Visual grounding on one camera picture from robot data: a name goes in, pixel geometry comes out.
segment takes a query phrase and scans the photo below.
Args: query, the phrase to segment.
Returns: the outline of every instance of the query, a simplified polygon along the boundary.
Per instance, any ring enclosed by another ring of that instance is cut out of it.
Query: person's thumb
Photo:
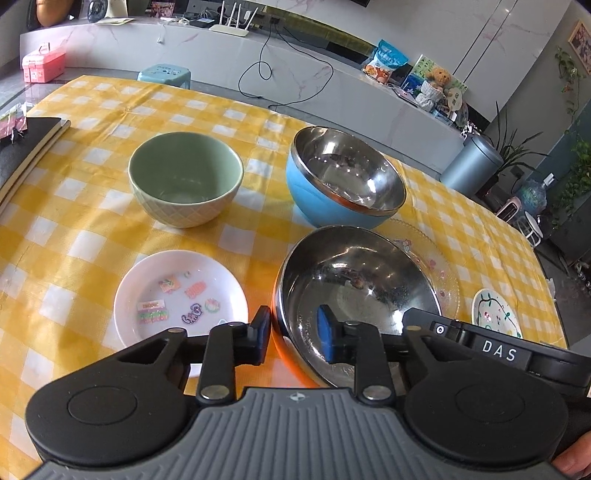
[[[591,432],[587,432],[552,462],[565,475],[584,471],[591,465]]]

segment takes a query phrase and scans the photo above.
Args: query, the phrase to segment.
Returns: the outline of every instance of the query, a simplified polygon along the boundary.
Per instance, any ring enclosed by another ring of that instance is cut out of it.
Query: green ceramic bowl
[[[217,138],[192,132],[158,135],[129,161],[129,182],[142,207],[166,225],[189,228],[217,217],[242,183],[236,152]]]

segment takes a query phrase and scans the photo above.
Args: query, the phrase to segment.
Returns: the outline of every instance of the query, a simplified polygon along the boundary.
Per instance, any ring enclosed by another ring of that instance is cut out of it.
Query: gray tile floor
[[[64,83],[76,79],[81,75],[97,75],[105,77],[116,77],[135,79],[137,72],[128,72],[124,70],[108,69],[78,69],[68,68],[66,72],[56,78],[53,82],[47,84],[25,84],[22,79],[22,71],[18,59],[10,62],[0,69],[0,112],[6,110],[17,102],[38,103],[51,92],[59,88]],[[250,99],[242,96],[235,90],[225,89],[200,82],[191,82],[191,90],[196,90],[211,95],[222,96],[231,100],[250,103],[251,105],[267,108],[272,102],[268,99]],[[336,125],[323,118],[309,115],[301,110],[290,106],[280,106],[277,108],[279,113],[298,118],[304,122],[315,125],[324,125],[347,131],[340,125]],[[430,168],[422,165],[418,161],[382,145],[367,137],[350,131],[350,133],[361,137],[365,142],[394,158],[398,158],[411,167],[417,168],[435,179],[439,174]],[[573,272],[566,273],[564,268],[559,268],[557,262],[550,262],[543,257],[539,257],[540,264],[548,278],[553,277],[556,285],[556,299],[558,310],[564,326],[565,335],[569,345],[577,346],[580,353],[591,356],[591,298],[581,290],[582,285],[576,280]]]

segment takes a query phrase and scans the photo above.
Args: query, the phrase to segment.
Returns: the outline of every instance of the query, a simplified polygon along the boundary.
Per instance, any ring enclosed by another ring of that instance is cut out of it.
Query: tablecloth
[[[241,283],[252,316],[270,303],[282,260],[312,229],[285,183],[288,148],[304,122],[204,93],[92,76],[59,88],[31,114],[68,118],[72,126],[0,216],[3,480],[38,464],[23,420],[33,392],[121,347],[113,298],[136,262],[165,249],[206,254]],[[245,167],[231,207],[193,229],[155,222],[130,194],[130,155],[170,131],[218,137]],[[431,177],[392,162],[408,187],[397,218],[431,238],[456,270],[459,318],[469,321],[473,295],[492,288],[513,306],[524,338],[564,346],[546,281],[523,236]],[[388,222],[378,231],[388,234]],[[237,385],[298,382],[271,343],[263,366],[237,369]]]

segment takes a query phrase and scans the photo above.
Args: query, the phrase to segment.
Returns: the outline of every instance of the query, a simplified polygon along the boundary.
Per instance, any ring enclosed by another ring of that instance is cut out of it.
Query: gray trash can
[[[484,137],[471,135],[439,180],[470,198],[502,167],[503,162],[503,157]]]

